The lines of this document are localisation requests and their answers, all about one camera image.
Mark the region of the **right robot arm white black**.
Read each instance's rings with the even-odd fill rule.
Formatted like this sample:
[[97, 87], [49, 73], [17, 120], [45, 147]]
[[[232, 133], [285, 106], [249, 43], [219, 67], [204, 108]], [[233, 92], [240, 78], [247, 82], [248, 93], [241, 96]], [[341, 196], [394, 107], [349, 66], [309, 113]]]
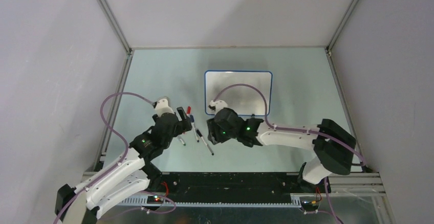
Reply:
[[234, 110], [222, 108], [207, 120], [207, 128], [208, 140], [214, 145], [234, 139], [247, 147], [279, 145], [315, 153], [299, 171], [297, 184], [303, 192], [313, 191], [331, 174], [351, 173], [356, 140], [330, 119], [311, 127], [285, 129], [261, 118], [243, 119]]

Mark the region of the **black whiteboard marker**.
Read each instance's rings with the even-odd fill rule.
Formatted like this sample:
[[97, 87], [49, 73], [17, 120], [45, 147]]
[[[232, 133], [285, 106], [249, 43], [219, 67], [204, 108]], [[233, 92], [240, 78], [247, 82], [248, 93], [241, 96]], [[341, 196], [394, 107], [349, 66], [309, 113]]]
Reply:
[[206, 140], [204, 139], [202, 133], [200, 132], [199, 129], [196, 129], [196, 133], [199, 136], [200, 140], [204, 143], [204, 145], [207, 147], [207, 149], [209, 150], [209, 152], [211, 153], [211, 155], [214, 155], [213, 150], [211, 149], [211, 147], [209, 146], [209, 144], [206, 142]]

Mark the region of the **blue-framed whiteboard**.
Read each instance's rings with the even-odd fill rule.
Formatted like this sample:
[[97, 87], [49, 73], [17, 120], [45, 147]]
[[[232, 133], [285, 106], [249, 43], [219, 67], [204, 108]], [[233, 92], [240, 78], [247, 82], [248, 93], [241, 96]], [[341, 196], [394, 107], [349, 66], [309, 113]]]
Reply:
[[204, 111], [211, 100], [225, 101], [240, 116], [270, 113], [273, 74], [270, 71], [207, 70], [204, 73]]

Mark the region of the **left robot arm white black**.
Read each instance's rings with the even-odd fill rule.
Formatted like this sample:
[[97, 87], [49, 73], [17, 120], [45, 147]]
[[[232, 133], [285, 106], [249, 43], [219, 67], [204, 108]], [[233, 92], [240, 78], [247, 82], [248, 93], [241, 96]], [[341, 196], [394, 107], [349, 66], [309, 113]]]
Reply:
[[182, 107], [178, 107], [176, 113], [170, 107], [155, 110], [155, 124], [136, 136], [118, 160], [87, 181], [75, 187], [65, 184], [57, 191], [56, 221], [65, 220], [69, 207], [79, 196], [85, 197], [81, 222], [96, 223], [108, 210], [131, 195], [160, 189], [161, 171], [151, 161], [169, 148], [173, 138], [190, 131], [192, 126]]

